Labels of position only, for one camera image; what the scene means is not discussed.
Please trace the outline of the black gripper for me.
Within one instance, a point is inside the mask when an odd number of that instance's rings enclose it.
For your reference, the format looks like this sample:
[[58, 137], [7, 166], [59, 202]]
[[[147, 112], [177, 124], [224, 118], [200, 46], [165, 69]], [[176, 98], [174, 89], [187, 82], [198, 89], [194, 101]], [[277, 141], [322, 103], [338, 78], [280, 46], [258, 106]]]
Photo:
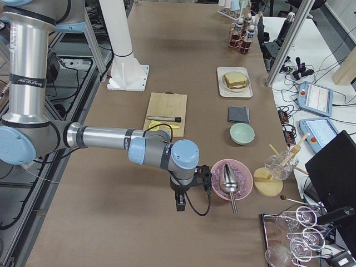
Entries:
[[177, 178], [172, 171], [169, 171], [169, 173], [170, 186], [175, 191], [176, 211], [185, 211], [185, 195], [191, 187], [202, 186], [207, 193], [208, 200], [211, 200], [212, 174], [207, 165], [196, 166], [193, 176], [187, 180]]

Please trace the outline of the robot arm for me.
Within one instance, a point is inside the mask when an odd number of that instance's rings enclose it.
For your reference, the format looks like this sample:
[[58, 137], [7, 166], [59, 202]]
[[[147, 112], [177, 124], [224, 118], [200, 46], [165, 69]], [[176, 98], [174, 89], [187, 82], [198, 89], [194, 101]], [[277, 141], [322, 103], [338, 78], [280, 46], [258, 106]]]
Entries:
[[162, 123], [146, 130], [87, 126], [88, 114], [98, 86], [89, 78], [76, 77], [69, 93], [49, 95], [46, 86], [56, 75], [51, 65], [67, 68], [67, 58], [60, 58], [54, 43], [72, 34], [83, 35], [86, 43], [72, 41], [75, 49], [85, 48], [91, 70], [103, 78], [109, 66], [114, 74], [110, 89], [143, 91], [149, 74], [147, 65], [134, 57], [125, 6], [112, 9], [112, 1], [99, 1], [99, 14], [105, 27], [109, 54], [103, 55], [97, 44], [85, 1], [3, 1], [3, 13], [9, 22], [9, 99], [7, 112], [1, 116], [1, 160], [11, 165], [42, 163], [43, 157], [59, 150], [72, 153], [99, 147], [125, 150], [128, 159], [169, 173], [176, 209], [184, 211], [191, 201], [187, 194], [201, 186], [211, 195], [211, 172], [199, 165], [199, 148], [193, 141], [173, 141], [173, 129]]

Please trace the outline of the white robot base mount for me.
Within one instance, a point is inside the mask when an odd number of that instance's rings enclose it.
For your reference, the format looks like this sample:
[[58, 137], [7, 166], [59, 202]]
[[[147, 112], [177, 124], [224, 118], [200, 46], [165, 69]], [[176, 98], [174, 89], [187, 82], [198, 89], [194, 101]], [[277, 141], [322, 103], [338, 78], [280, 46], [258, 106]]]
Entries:
[[107, 88], [143, 92], [149, 66], [134, 56], [124, 2], [103, 0], [100, 7], [114, 55]]

